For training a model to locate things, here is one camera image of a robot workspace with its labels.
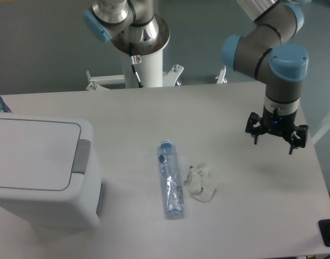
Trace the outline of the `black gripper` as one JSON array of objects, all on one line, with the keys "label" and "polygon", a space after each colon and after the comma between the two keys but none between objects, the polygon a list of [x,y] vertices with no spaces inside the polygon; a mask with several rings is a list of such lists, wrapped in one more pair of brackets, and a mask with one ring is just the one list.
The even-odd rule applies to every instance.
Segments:
[{"label": "black gripper", "polygon": [[250,114],[245,132],[251,135],[255,145],[258,143],[259,136],[266,133],[290,139],[288,153],[292,155],[294,149],[306,147],[308,138],[308,125],[295,126],[296,115],[297,110],[287,115],[281,115],[279,109],[277,112],[269,112],[264,107],[261,117],[255,112]]}]

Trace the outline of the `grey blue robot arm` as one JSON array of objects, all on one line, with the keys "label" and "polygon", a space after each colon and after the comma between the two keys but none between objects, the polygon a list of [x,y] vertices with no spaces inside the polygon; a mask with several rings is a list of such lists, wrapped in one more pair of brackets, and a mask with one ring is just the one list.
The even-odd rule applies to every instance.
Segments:
[{"label": "grey blue robot arm", "polygon": [[229,36],[221,47],[221,61],[245,76],[265,84],[262,115],[252,112],[245,131],[254,142],[264,134],[289,143],[289,152],[305,148],[307,125],[295,125],[309,54],[290,43],[304,24],[302,10],[282,1],[238,1],[255,24],[245,37]]}]

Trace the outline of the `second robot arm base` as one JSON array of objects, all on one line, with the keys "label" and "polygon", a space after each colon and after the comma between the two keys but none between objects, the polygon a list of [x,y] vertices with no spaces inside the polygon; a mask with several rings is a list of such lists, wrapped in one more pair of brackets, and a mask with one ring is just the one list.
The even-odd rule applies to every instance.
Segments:
[{"label": "second robot arm base", "polygon": [[120,36],[132,44],[153,44],[159,37],[154,1],[93,1],[83,20],[102,42]]}]

